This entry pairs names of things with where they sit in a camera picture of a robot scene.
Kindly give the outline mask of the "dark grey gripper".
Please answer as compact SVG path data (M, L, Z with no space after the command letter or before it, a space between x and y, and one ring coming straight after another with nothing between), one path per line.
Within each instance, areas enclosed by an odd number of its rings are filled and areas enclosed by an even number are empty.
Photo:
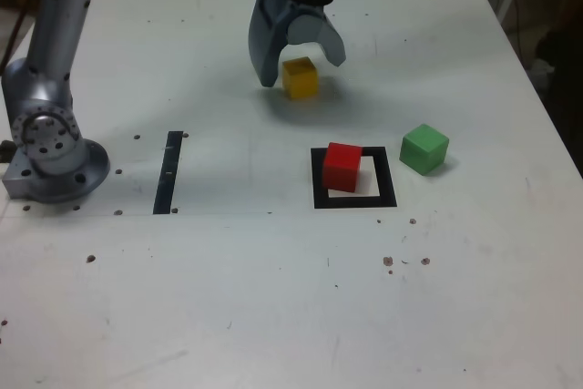
M322 6L294 0L256 0L251 15L248 48L263 87L274 86L278 78L280 54L287 44L315 43L330 64L339 67L345 61L341 36L322 16Z

